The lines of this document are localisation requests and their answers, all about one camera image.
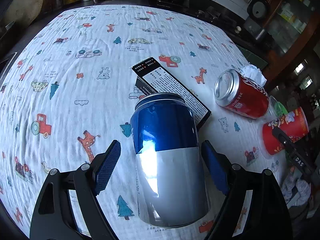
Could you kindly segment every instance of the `black and white label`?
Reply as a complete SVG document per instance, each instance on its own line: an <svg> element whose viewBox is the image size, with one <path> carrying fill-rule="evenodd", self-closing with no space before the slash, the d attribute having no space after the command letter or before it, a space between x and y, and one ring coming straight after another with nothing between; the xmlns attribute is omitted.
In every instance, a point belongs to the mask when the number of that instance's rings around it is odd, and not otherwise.
<svg viewBox="0 0 320 240"><path fill-rule="evenodd" d="M171 92L182 96L187 106L193 111L196 125L208 113L208 110L162 67L156 68L150 73L144 75L143 79L158 92Z"/></svg>

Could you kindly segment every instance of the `window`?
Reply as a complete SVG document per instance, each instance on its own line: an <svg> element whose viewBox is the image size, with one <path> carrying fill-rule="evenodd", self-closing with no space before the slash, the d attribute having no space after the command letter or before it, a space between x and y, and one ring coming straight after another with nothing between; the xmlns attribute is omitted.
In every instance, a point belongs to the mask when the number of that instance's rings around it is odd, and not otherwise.
<svg viewBox="0 0 320 240"><path fill-rule="evenodd" d="M304 80L302 80L301 84L300 84L300 88L302 90L305 90L308 86L310 86L312 83L312 80L309 76L307 76Z"/></svg>
<svg viewBox="0 0 320 240"><path fill-rule="evenodd" d="M304 66L302 65L302 63L299 64L299 66L296 67L296 69L294 70L294 73L296 75L299 75L299 73L304 69Z"/></svg>

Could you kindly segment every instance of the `metal screw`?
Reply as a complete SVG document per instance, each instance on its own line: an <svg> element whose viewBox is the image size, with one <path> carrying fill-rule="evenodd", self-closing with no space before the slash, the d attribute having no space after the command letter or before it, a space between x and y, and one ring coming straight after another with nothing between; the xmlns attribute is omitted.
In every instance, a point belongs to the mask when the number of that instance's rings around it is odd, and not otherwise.
<svg viewBox="0 0 320 240"><path fill-rule="evenodd" d="M239 169L241 169L240 165L239 164L233 164L232 165L232 168L236 171L239 171Z"/></svg>
<svg viewBox="0 0 320 240"><path fill-rule="evenodd" d="M89 168L90 168L90 165L88 163L85 163L85 164L81 165L81 170L83 170L83 171L86 171Z"/></svg>
<svg viewBox="0 0 320 240"><path fill-rule="evenodd" d="M57 172L58 172L57 169L52 169L52 170L50 170L49 174L50 174L50 175L54 175L54 174L56 174Z"/></svg>
<svg viewBox="0 0 320 240"><path fill-rule="evenodd" d="M268 176L270 176L272 174L272 171L269 169L264 170L264 173Z"/></svg>

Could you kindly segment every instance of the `black countertop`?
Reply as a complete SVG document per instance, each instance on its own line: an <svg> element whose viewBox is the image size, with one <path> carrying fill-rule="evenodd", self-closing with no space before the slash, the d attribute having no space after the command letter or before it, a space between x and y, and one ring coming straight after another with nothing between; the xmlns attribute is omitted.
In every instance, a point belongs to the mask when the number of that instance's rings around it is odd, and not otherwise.
<svg viewBox="0 0 320 240"><path fill-rule="evenodd" d="M198 10L205 11L208 6L213 6L218 12L220 12L223 15L226 15L227 17L230 17L231 19L235 20L237 22L237 26L242 26L244 23L244 20L233 13L232 11L226 9L222 5L212 1L212 0L189 0L190 1L190 7L184 14L196 17L196 13ZM94 6L94 5L100 5L100 4L127 4L127 5L141 5L141 6L150 6L148 0L105 0L102 3L95 4L93 0L88 2L78 2L72 5L64 6L62 9L58 11L54 11L42 19L37 18L37 21L33 22L27 29L23 31L21 39L15 44L15 46L7 53L5 58L14 53L17 52L17 55L15 57L18 57L19 54L22 52L22 50L28 45L28 43L36 36L36 34L42 30L52 19L54 19L56 16L60 15L63 11L73 8L79 8L79 7L87 7L87 6ZM240 45L241 47L251 51L252 53L256 54L260 58L262 58L265 61L268 61L266 58L266 52L259 49L256 44L250 41L249 34L245 33L245 31L241 31L240 35L236 34L234 30L230 28L224 28L221 25L217 24L217 27L221 28L228 37L237 45Z"/></svg>

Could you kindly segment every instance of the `white coca-cola logo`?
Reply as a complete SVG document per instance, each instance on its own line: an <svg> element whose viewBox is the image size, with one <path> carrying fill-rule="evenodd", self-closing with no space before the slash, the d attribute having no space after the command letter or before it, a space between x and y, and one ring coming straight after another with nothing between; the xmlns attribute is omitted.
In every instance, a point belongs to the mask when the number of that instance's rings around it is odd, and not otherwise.
<svg viewBox="0 0 320 240"><path fill-rule="evenodd" d="M263 87L258 86L257 84L251 82L250 80L244 78L243 82L249 86L252 86L255 90L260 91L262 94L264 94L266 97L268 97L267 92L264 90Z"/></svg>

